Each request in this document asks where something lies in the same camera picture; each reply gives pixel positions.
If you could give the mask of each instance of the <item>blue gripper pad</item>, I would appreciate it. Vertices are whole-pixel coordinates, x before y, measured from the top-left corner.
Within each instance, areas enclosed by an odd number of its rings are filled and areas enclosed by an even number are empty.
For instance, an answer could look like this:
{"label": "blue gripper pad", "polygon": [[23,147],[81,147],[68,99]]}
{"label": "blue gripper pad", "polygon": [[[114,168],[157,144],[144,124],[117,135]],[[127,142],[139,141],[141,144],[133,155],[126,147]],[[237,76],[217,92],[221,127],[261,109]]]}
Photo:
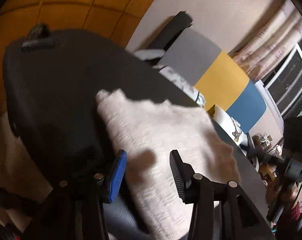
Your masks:
{"label": "blue gripper pad", "polygon": [[128,162],[128,156],[126,151],[119,150],[117,158],[115,159],[115,162],[116,161],[117,164],[113,173],[113,177],[110,181],[110,193],[109,193],[110,203],[112,203],[115,200],[115,198],[118,196],[119,193],[121,182]]}

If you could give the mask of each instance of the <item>blue panel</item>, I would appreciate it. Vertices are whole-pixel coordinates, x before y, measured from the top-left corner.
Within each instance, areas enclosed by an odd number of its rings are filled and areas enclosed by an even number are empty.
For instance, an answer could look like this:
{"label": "blue panel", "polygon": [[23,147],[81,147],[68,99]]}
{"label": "blue panel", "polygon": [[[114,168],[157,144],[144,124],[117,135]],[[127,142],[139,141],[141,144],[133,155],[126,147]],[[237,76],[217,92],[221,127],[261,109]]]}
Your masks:
{"label": "blue panel", "polygon": [[241,124],[241,130],[248,133],[266,110],[262,95],[252,81],[249,81],[241,95],[226,111]]}

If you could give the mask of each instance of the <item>window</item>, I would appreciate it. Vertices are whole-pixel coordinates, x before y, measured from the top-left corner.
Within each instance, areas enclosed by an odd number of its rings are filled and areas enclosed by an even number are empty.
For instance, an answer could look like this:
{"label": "window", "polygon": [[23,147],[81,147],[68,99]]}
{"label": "window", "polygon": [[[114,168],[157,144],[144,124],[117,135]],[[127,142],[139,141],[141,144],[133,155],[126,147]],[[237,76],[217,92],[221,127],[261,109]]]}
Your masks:
{"label": "window", "polygon": [[282,119],[302,115],[302,40],[262,82]]}

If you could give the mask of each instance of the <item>ribbed rubber pad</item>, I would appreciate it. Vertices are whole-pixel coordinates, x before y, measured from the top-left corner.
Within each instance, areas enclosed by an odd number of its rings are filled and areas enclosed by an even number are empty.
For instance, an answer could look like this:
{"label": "ribbed rubber pad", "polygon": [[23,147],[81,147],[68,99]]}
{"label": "ribbed rubber pad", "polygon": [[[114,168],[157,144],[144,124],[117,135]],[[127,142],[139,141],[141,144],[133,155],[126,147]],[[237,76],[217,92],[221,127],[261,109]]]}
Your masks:
{"label": "ribbed rubber pad", "polygon": [[120,158],[115,168],[112,180],[110,182],[110,193],[109,193],[110,203],[112,203],[115,200],[115,198],[118,196],[121,182],[128,162],[126,151],[121,150],[121,152],[119,152],[118,154],[120,155]]}
{"label": "ribbed rubber pad", "polygon": [[171,171],[173,174],[177,193],[179,194],[179,197],[184,201],[185,200],[185,193],[184,193],[185,192],[185,183],[182,178],[182,174],[180,173],[179,168],[174,159],[173,151],[170,152],[170,167],[171,167]]}

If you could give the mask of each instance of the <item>black table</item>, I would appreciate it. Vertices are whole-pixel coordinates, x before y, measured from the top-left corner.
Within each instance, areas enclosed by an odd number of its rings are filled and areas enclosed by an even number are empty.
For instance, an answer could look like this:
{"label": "black table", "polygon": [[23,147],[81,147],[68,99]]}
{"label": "black table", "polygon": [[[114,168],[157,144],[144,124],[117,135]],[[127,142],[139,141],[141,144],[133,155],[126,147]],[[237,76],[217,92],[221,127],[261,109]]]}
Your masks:
{"label": "black table", "polygon": [[[91,161],[114,158],[105,125],[96,114],[95,95],[101,89],[121,88],[130,99],[197,106],[156,70],[84,30],[55,31],[54,49],[22,52],[23,39],[6,50],[3,77],[9,122],[21,136],[30,156],[47,180],[56,186]],[[267,214],[265,187],[248,159],[214,121],[220,138],[233,146],[242,188],[263,217]],[[126,239],[150,239],[127,188],[105,206],[110,233]]]}

